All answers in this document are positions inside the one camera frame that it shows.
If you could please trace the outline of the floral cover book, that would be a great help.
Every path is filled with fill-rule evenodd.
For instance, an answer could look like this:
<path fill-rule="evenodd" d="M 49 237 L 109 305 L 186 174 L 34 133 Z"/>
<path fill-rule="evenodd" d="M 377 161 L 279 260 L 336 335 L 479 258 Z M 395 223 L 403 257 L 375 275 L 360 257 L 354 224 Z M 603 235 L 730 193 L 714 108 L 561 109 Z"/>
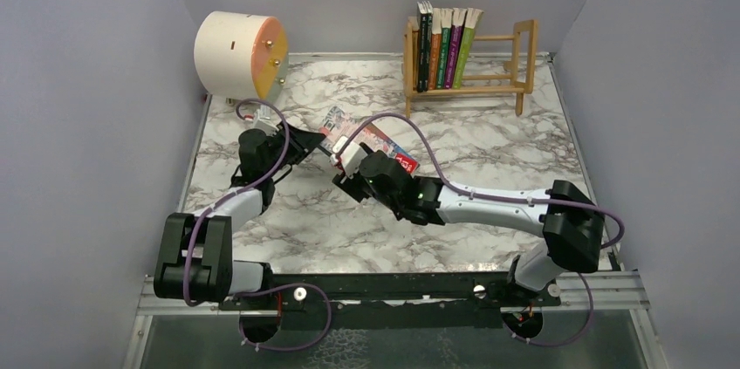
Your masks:
<path fill-rule="evenodd" d="M 344 139 L 350 136 L 356 128 L 362 123 L 362 120 L 355 119 L 352 115 L 346 113 L 339 106 L 333 106 L 325 116 L 319 131 L 325 135 L 322 141 L 322 147 L 329 153 L 335 151 L 335 145 L 339 143 L 341 147 Z M 363 128 L 353 142 L 360 144 L 365 143 L 374 151 L 381 150 L 386 154 L 397 154 L 401 148 L 387 134 L 381 131 L 374 123 Z"/>

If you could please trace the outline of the purple treehouse book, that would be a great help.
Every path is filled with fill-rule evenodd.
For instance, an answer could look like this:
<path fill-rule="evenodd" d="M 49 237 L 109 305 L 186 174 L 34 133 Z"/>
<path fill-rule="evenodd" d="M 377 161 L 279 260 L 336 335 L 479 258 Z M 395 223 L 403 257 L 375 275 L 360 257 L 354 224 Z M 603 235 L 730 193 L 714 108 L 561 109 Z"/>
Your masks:
<path fill-rule="evenodd" d="M 443 89 L 451 89 L 455 76 L 457 57 L 459 54 L 459 47 L 462 39 L 463 28 L 465 24 L 465 18 L 467 10 L 465 8 L 454 8 L 452 12 L 450 37 L 449 37 L 449 48 L 447 64 L 445 69 Z"/>

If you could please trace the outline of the lime green treehouse book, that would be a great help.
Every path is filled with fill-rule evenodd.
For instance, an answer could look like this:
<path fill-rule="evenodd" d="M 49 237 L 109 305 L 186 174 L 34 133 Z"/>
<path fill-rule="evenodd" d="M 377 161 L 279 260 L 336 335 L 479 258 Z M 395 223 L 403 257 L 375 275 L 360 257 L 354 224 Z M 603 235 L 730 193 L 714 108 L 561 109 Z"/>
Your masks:
<path fill-rule="evenodd" d="M 476 8 L 468 8 L 466 12 L 465 24 L 462 31 L 460 48 L 456 62 L 456 70 L 453 78 L 452 88 L 460 89 L 463 82 L 463 73 L 469 57 L 469 51 L 476 35 L 476 29 L 479 20 L 484 11 Z"/>

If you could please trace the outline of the red treehouse book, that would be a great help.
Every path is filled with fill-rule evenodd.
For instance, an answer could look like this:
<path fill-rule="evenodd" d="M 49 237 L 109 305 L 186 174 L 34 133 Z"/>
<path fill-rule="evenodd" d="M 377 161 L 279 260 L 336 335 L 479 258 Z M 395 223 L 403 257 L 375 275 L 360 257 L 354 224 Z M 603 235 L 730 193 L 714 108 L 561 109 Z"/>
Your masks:
<path fill-rule="evenodd" d="M 387 146 L 387 155 L 399 162 L 408 173 L 413 174 L 419 167 L 419 162 L 397 144 L 388 144 Z"/>

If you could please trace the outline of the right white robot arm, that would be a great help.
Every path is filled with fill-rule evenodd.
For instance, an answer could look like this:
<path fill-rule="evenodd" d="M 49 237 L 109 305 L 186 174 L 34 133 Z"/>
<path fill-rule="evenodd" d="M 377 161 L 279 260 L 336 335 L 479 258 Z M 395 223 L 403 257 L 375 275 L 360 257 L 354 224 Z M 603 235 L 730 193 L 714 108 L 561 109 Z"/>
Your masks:
<path fill-rule="evenodd" d="M 357 202 L 373 198 L 397 220 L 416 225 L 476 223 L 523 231 L 540 242 L 517 256 L 507 275 L 513 295 L 533 297 L 564 272 L 599 268 L 604 212 L 574 184 L 524 191 L 475 188 L 413 176 L 382 152 L 362 154 L 332 182 Z"/>

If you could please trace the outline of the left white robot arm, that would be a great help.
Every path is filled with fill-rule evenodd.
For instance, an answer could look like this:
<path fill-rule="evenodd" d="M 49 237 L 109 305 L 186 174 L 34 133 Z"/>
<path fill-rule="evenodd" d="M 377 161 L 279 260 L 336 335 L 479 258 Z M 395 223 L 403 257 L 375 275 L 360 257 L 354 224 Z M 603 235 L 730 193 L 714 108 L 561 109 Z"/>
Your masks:
<path fill-rule="evenodd" d="M 195 306 L 268 289 L 270 265 L 236 260 L 232 234 L 271 205 L 277 183 L 273 175 L 299 164 L 324 140 L 322 133 L 285 124 L 242 132 L 239 164 L 226 195 L 195 213 L 174 212 L 166 219 L 154 273 L 155 295 Z"/>

